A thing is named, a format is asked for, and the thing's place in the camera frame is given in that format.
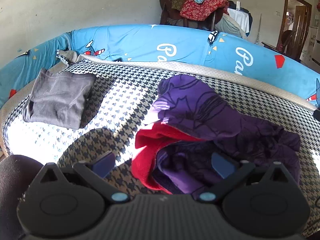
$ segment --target white logo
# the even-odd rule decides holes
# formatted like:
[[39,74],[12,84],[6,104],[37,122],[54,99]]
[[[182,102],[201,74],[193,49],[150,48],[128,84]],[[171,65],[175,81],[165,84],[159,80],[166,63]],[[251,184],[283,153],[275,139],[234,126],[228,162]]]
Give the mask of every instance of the white logo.
[[[173,57],[177,54],[177,47],[175,45],[169,44],[169,43],[162,43],[162,44],[158,45],[157,50],[164,51],[168,57]],[[158,62],[162,62],[162,61],[167,61],[167,58],[159,55]]]
[[[241,53],[239,52],[239,50],[242,50],[243,52],[246,52],[246,53],[248,54],[248,56],[250,56],[250,58],[247,56],[246,53],[241,54]],[[251,53],[250,53],[249,51],[247,51],[247,50],[244,49],[244,48],[238,47],[238,48],[236,48],[236,53],[237,53],[240,57],[243,58],[243,63],[244,63],[246,66],[248,66],[248,67],[252,66],[252,64],[253,64],[253,57],[252,57],[252,55],[251,55]],[[236,61],[235,73],[236,73],[236,74],[239,74],[239,75],[242,75],[242,73],[239,72],[238,69],[241,70],[241,71],[243,71],[243,69],[244,69],[244,66],[242,65],[242,63],[241,63],[239,60]]]

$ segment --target wooden door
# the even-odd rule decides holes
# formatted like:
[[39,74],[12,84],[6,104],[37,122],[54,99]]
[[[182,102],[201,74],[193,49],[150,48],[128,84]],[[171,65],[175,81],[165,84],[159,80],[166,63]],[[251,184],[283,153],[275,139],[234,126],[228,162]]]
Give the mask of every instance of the wooden door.
[[307,7],[296,6],[296,12],[293,20],[293,31],[294,35],[291,42],[287,46],[286,55],[294,60],[299,60],[299,51],[303,46],[303,39],[305,36],[305,28],[307,24]]

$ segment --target red floral cloth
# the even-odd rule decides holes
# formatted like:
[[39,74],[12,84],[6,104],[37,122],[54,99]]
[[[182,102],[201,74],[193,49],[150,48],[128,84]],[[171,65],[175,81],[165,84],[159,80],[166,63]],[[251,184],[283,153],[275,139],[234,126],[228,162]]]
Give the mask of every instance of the red floral cloth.
[[228,6],[228,0],[204,0],[203,3],[196,3],[195,0],[186,0],[180,11],[180,15],[190,20],[204,21],[212,12],[220,7],[223,7],[223,13],[228,14]]

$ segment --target black and white patterned cloth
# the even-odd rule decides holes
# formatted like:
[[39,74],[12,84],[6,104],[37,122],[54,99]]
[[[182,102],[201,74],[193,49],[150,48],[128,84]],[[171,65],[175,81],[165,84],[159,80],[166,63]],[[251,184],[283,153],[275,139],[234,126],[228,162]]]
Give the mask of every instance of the black and white patterned cloth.
[[[107,182],[135,195],[157,193],[145,188],[132,177],[131,157],[134,137],[143,126],[144,116],[157,98],[161,79],[178,72],[122,65],[104,65],[87,59],[70,65],[73,73],[93,73],[97,80],[78,130],[34,122],[21,117],[24,100],[11,112],[4,125],[4,140],[10,154],[23,154],[40,160],[57,162],[63,167],[80,160],[91,161],[108,150],[116,154],[117,168]],[[194,75],[214,88],[239,112],[269,120],[301,137],[300,189],[311,206],[311,215],[304,236],[318,230],[314,221],[320,218],[315,201],[320,196],[320,122],[312,111],[265,92],[215,78]]]

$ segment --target purple blanket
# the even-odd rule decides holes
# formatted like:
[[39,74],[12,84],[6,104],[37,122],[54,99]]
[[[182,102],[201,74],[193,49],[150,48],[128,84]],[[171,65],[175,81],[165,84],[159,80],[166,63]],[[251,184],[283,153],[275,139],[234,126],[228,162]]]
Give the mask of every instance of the purple blanket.
[[198,195],[222,178],[211,166],[213,152],[258,166],[280,161],[299,183],[300,136],[267,120],[238,113],[214,89],[189,75],[161,80],[159,98],[146,116],[203,142],[180,141],[157,152],[154,180],[174,194]]

